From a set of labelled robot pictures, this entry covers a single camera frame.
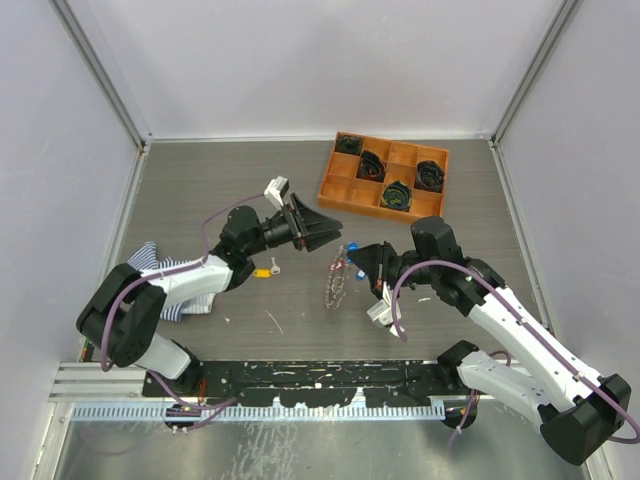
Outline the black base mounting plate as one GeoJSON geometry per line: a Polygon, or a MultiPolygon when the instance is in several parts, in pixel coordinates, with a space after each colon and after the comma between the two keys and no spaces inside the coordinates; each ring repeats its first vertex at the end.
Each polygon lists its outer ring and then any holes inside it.
{"type": "Polygon", "coordinates": [[[206,361],[191,390],[209,404],[235,398],[246,407],[344,407],[362,394],[365,406],[429,406],[437,397],[467,397],[470,389],[425,360],[206,361]]]}

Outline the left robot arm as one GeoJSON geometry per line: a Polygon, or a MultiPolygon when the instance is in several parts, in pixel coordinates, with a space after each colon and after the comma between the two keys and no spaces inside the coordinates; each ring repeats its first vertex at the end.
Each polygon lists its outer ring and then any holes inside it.
{"type": "Polygon", "coordinates": [[[201,258],[169,269],[113,267],[81,311],[76,328],[99,349],[104,370],[136,365],[163,377],[176,395],[191,395],[202,367],[186,347],[158,333],[162,312],[238,288],[253,274],[257,254],[284,244],[312,252],[338,239],[342,227],[296,194],[266,219],[248,205],[237,205],[228,212],[218,243],[201,258]]]}

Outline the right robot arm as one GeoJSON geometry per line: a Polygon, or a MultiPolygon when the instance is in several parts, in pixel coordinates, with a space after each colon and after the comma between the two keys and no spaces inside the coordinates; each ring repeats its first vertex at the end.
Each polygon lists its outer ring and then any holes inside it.
{"type": "Polygon", "coordinates": [[[491,334],[522,366],[517,371],[478,346],[460,341],[438,359],[444,390],[485,393],[526,417],[566,462],[583,464],[605,442],[622,443],[630,385],[618,374],[603,376],[559,342],[531,315],[506,281],[486,262],[464,255],[453,229],[431,216],[411,226],[412,250],[397,254],[387,242],[348,253],[362,270],[377,303],[372,321],[401,340],[399,294],[428,285],[445,304],[491,334]]]}

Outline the black rolled belt middle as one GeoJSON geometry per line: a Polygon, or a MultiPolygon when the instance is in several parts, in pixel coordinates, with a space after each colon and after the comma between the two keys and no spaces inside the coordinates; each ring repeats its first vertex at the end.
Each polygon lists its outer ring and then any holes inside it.
{"type": "Polygon", "coordinates": [[[386,175],[386,165],[381,161],[380,157],[369,150],[361,153],[357,177],[362,180],[383,182],[386,175]]]}

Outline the large metal disc keyring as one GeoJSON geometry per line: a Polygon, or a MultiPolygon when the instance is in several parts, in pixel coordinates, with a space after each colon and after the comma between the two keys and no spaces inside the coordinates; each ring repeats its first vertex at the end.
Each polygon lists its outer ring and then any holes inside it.
{"type": "Polygon", "coordinates": [[[325,281],[323,297],[323,303],[327,310],[338,309],[342,300],[346,296],[347,290],[345,284],[347,273],[348,264],[346,245],[341,245],[336,250],[336,253],[328,267],[328,275],[325,281]],[[345,267],[337,271],[331,271],[330,266],[338,259],[344,259],[346,261],[345,267]]]}

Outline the orange wooden compartment tray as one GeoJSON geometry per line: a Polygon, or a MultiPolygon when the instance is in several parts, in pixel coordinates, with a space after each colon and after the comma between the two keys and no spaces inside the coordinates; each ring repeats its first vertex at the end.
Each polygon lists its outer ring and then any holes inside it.
{"type": "Polygon", "coordinates": [[[444,213],[449,151],[339,132],[318,193],[322,207],[411,223],[444,213]]]}

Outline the black rolled belt back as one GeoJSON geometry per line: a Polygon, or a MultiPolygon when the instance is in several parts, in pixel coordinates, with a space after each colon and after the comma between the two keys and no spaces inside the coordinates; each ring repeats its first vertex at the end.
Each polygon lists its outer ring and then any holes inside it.
{"type": "Polygon", "coordinates": [[[336,137],[334,151],[338,153],[359,156],[364,139],[357,135],[339,134],[336,137]]]}

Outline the aluminium frame rail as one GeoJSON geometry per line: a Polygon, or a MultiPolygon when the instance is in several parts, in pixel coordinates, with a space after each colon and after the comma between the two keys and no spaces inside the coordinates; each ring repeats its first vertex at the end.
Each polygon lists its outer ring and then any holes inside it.
{"type": "Polygon", "coordinates": [[[136,366],[104,372],[98,362],[61,363],[50,402],[110,402],[142,397],[146,372],[136,366]]]}

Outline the black rolled belt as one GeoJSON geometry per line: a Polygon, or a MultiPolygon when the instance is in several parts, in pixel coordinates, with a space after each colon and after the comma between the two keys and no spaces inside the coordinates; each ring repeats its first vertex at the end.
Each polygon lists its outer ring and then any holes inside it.
{"type": "Polygon", "coordinates": [[[381,161],[380,157],[369,150],[361,153],[357,177],[362,180],[383,182],[386,175],[386,165],[381,161]]]}
{"type": "Polygon", "coordinates": [[[419,190],[441,193],[445,182],[444,170],[432,160],[416,165],[414,187],[419,190]]]}
{"type": "Polygon", "coordinates": [[[339,134],[336,137],[334,151],[338,153],[359,156],[364,139],[357,135],[339,134]]]}

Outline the key with yellow tag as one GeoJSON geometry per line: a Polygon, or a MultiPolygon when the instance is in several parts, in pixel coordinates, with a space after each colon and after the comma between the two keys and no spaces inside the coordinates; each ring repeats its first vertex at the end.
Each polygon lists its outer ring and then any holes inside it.
{"type": "Polygon", "coordinates": [[[270,261],[271,261],[271,265],[269,268],[256,268],[253,271],[253,276],[255,278],[266,279],[266,278],[271,278],[273,276],[279,275],[281,273],[281,268],[277,264],[276,258],[271,257],[270,261]]]}

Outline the blue yellow rolled belt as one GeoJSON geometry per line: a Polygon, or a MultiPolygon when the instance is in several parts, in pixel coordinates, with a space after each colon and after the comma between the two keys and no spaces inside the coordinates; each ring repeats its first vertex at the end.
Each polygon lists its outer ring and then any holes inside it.
{"type": "Polygon", "coordinates": [[[382,189],[380,206],[394,211],[408,212],[412,204],[412,190],[396,180],[382,189]]]}

